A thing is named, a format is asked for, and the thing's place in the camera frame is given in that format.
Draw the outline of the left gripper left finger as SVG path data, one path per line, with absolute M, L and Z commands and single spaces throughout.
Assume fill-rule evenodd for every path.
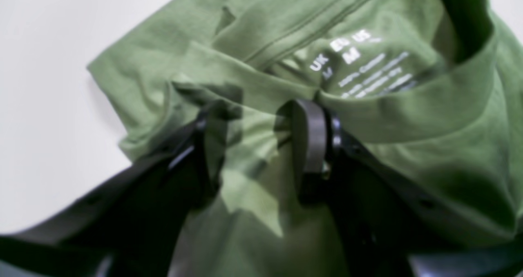
M 166 277 L 186 217 L 221 187 L 229 115 L 223 101 L 206 104 L 56 215 L 3 234 L 2 277 Z

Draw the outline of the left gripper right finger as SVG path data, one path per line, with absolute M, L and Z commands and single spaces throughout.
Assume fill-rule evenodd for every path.
M 289 119 L 294 187 L 304 206 L 327 206 L 352 277 L 515 277 L 522 275 L 522 237 L 467 248 L 451 236 L 467 222 L 342 128 L 338 115 L 294 99 Z

